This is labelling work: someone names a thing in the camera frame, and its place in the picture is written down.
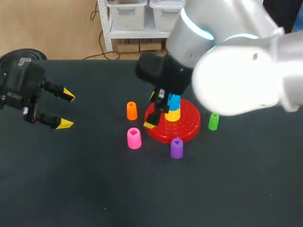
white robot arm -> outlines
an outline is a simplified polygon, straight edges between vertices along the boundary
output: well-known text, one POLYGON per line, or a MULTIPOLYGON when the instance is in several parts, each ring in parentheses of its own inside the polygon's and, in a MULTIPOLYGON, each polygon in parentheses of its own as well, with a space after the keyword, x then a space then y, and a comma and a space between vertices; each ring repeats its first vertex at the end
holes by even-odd
POLYGON ((187 0, 166 47, 164 58, 143 54, 136 69, 156 86, 153 125, 168 94, 191 80, 200 103, 222 115, 303 104, 303 33, 285 35, 260 0, 187 0))

black cloth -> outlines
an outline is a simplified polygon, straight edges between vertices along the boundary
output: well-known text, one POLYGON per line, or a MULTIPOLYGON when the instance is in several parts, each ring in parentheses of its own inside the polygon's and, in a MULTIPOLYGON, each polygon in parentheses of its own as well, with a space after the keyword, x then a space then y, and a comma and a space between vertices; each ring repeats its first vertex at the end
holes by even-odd
POLYGON ((39 108, 75 122, 51 130, 0 112, 2 227, 301 227, 303 112, 281 107, 220 117, 189 87, 184 98, 201 111, 200 133, 183 159, 142 127, 153 87, 134 75, 135 61, 40 61, 66 86, 72 103, 43 93, 39 108), (139 119, 126 118, 135 101, 139 119), (127 147, 141 130, 143 145, 127 147))

orange cup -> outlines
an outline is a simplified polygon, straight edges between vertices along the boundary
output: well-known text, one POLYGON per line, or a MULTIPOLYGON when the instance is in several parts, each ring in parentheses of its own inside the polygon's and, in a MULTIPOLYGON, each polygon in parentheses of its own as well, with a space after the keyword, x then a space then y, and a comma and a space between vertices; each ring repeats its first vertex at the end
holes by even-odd
POLYGON ((127 119, 128 120, 136 120, 138 117, 137 113, 137 106, 136 103, 134 102, 129 102, 126 106, 126 111, 127 111, 127 119))

red ring stacking base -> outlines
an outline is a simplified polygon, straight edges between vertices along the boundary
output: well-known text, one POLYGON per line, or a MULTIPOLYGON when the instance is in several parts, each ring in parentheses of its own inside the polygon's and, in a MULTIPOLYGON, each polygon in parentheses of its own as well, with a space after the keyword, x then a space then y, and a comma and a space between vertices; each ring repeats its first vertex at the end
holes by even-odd
MULTIPOLYGON (((154 110, 154 103, 145 112, 147 116, 154 110)), ((161 115, 159 125, 153 129, 146 128, 155 140, 171 143, 174 138, 181 138, 183 142, 189 141, 197 135, 201 127, 201 117, 198 109, 189 101, 181 99, 181 117, 176 122, 169 122, 161 115)))

plastic storage bin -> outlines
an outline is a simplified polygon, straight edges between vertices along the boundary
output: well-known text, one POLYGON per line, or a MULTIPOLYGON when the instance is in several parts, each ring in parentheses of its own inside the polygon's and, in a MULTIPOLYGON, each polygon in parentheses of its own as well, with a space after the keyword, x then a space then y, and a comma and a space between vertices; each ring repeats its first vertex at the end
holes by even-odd
POLYGON ((136 4, 107 3, 115 30, 143 30, 147 0, 138 0, 136 4))
POLYGON ((185 0, 151 0, 150 7, 153 8, 156 30, 171 32, 179 16, 180 10, 184 8, 185 0))

